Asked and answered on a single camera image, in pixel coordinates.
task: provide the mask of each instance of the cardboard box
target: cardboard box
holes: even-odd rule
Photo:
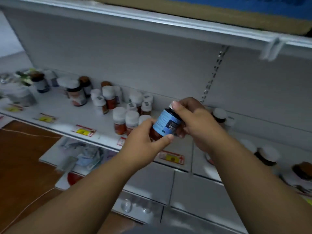
[[[95,0],[193,19],[305,35],[312,0]]]

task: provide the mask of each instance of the tiled floor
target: tiled floor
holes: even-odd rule
[[[13,121],[4,127],[34,135],[60,137],[52,132]],[[0,130],[0,232],[33,200],[54,187],[61,177],[55,168],[38,161],[58,138],[35,137],[22,133]],[[52,190],[16,220],[19,221],[37,208],[59,195]],[[136,222],[116,213],[111,213],[99,230],[101,234],[119,234]]]

